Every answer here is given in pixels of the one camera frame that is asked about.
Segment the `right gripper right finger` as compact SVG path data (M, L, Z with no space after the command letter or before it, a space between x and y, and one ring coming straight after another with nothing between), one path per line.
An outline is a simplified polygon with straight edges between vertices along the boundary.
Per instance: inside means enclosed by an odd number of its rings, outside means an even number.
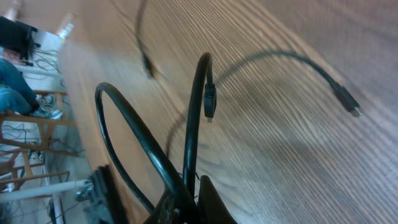
M198 208L202 223L206 224L237 224L231 216L215 186L207 175L200 178Z

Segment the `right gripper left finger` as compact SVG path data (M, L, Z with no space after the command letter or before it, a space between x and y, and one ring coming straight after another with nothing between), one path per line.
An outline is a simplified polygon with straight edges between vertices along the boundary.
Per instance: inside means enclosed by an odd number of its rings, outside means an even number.
M161 196L153 213L145 220L144 224L181 224L182 212L179 209L181 193L167 189Z

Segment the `white table leg bar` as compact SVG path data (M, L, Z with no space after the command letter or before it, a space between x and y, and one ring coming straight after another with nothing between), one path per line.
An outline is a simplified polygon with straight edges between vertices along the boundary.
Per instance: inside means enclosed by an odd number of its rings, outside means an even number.
M18 190L14 192L1 194L1 203L15 200L23 200L32 197L57 194L60 192L77 189L79 187L86 187L90 184L89 180L76 180L70 182L63 182L59 184L47 185L44 187L37 187L27 190Z

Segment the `person in blue jeans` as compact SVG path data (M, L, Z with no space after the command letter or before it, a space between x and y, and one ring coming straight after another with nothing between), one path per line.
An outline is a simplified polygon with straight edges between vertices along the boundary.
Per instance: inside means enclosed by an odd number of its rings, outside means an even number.
M14 53L1 47L1 113L12 111L23 116L60 119L63 111L58 108L55 95L37 99L13 59Z

